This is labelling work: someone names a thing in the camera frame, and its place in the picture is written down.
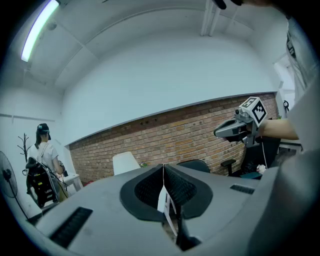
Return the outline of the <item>person's white shirt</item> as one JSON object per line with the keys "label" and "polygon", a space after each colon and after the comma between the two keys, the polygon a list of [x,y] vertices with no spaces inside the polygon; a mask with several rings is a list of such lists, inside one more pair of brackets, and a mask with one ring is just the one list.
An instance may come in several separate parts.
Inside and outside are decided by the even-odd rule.
{"label": "person's white shirt", "polygon": [[298,22],[290,17],[286,53],[293,70],[295,104],[289,120],[305,151],[320,149],[320,58]]}

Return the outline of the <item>white ceiling pipes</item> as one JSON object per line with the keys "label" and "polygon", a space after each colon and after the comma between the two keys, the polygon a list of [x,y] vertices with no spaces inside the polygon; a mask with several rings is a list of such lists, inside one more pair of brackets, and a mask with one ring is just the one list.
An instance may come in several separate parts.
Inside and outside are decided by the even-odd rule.
{"label": "white ceiling pipes", "polygon": [[200,29],[201,36],[213,36],[220,13],[221,9],[214,3],[213,0],[206,0]]}

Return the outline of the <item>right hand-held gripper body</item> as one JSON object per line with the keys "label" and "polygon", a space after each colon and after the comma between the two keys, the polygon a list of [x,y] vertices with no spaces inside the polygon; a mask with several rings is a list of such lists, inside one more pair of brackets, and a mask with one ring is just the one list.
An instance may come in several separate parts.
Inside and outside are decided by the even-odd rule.
{"label": "right hand-held gripper body", "polygon": [[267,111],[259,97],[251,96],[235,109],[234,117],[218,125],[213,131],[217,138],[228,142],[242,142],[247,148],[255,147],[256,137]]}

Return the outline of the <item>long ceiling light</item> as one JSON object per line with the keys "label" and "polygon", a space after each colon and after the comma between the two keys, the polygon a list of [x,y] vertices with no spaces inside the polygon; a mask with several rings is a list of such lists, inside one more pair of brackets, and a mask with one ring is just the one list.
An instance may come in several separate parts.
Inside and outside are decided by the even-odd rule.
{"label": "long ceiling light", "polygon": [[28,35],[25,40],[23,50],[21,53],[21,60],[24,62],[28,62],[33,50],[33,47],[36,43],[36,40],[46,24],[47,20],[54,13],[54,11],[58,8],[60,2],[57,0],[49,0],[49,2],[42,8],[41,12],[35,19]]}

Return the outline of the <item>white shade table lamp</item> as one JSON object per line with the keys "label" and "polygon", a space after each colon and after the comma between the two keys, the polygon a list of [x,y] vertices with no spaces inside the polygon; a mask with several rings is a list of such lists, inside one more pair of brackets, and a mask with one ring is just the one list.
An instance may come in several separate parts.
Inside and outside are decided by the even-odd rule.
{"label": "white shade table lamp", "polygon": [[115,176],[140,168],[140,165],[130,151],[115,155],[112,158],[112,164]]}

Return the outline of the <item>black coat rack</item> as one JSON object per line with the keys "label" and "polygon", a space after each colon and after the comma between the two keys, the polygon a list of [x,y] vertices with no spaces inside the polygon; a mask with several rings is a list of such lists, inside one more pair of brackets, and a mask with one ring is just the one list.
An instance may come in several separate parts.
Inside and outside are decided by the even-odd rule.
{"label": "black coat rack", "polygon": [[30,148],[30,147],[27,147],[27,140],[29,139],[29,137],[24,133],[23,137],[18,136],[18,138],[22,141],[22,146],[17,145],[17,147],[22,150],[20,154],[24,156],[24,160],[27,163],[28,149]]}

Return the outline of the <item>black standing fan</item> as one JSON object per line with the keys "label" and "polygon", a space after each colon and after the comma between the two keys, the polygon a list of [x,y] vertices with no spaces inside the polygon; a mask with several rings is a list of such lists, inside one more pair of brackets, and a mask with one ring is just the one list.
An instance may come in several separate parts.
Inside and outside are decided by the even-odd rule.
{"label": "black standing fan", "polygon": [[2,151],[0,151],[0,190],[4,195],[16,201],[24,217],[28,220],[29,218],[18,200],[18,186],[13,168]]}

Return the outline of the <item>small white side table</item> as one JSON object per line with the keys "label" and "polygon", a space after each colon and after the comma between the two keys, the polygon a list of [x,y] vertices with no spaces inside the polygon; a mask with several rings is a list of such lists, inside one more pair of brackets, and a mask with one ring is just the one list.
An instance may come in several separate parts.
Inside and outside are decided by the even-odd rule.
{"label": "small white side table", "polygon": [[63,188],[63,191],[60,192],[63,198],[69,198],[83,188],[80,176],[76,173],[71,173],[66,177],[60,176],[59,185]]}

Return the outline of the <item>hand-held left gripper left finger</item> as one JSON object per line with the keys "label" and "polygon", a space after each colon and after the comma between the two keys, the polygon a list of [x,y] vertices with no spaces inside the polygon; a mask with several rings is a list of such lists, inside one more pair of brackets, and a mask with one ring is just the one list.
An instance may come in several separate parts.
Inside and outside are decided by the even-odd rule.
{"label": "hand-held left gripper left finger", "polygon": [[135,218],[162,223],[165,215],[158,210],[158,202],[163,185],[163,165],[158,164],[127,181],[120,189],[120,201]]}

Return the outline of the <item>person's right forearm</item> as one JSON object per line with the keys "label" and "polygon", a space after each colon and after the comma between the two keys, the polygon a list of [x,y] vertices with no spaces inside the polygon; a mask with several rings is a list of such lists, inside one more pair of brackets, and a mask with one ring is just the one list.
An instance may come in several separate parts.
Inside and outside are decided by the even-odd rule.
{"label": "person's right forearm", "polygon": [[259,127],[259,135],[284,140],[298,140],[299,137],[288,119],[266,119]]}

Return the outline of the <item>black office chair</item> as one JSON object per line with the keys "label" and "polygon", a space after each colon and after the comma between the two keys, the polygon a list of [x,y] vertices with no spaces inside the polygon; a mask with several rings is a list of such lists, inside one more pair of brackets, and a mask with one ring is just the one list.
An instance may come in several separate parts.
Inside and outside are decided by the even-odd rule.
{"label": "black office chair", "polygon": [[183,161],[183,162],[178,163],[178,165],[185,167],[185,168],[193,169],[196,171],[210,173],[209,166],[203,160],[200,160],[200,159]]}
{"label": "black office chair", "polygon": [[240,170],[233,171],[232,165],[236,163],[235,159],[226,160],[220,164],[223,168],[227,168],[229,176],[244,179],[261,179],[262,174],[257,171],[258,165],[264,165],[269,168],[273,164],[281,140],[272,137],[259,137],[258,142],[258,146],[245,149]]}

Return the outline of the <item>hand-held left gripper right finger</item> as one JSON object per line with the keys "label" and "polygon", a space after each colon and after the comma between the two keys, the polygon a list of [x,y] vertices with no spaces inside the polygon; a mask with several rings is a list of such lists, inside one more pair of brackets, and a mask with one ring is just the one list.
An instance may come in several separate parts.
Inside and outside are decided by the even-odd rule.
{"label": "hand-held left gripper right finger", "polygon": [[210,205],[210,186],[173,165],[163,166],[164,186],[173,200],[178,217],[189,220],[200,217]]}

